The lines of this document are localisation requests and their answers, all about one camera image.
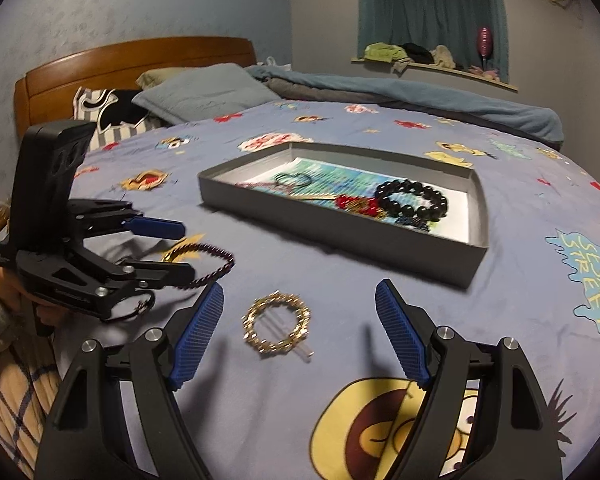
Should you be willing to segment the plaid sleeve forearm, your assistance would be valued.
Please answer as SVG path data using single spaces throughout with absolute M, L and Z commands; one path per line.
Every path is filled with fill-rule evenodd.
M 36 334 L 32 302 L 12 313 L 0 301 L 0 445 L 28 478 L 59 383 L 52 344 Z

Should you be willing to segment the left hand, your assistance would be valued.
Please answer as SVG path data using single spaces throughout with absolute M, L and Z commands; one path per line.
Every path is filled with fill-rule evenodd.
M 0 267 L 0 301 L 12 313 L 19 313 L 28 300 L 36 304 L 36 315 L 46 326 L 61 326 L 68 311 L 29 294 L 14 271 Z

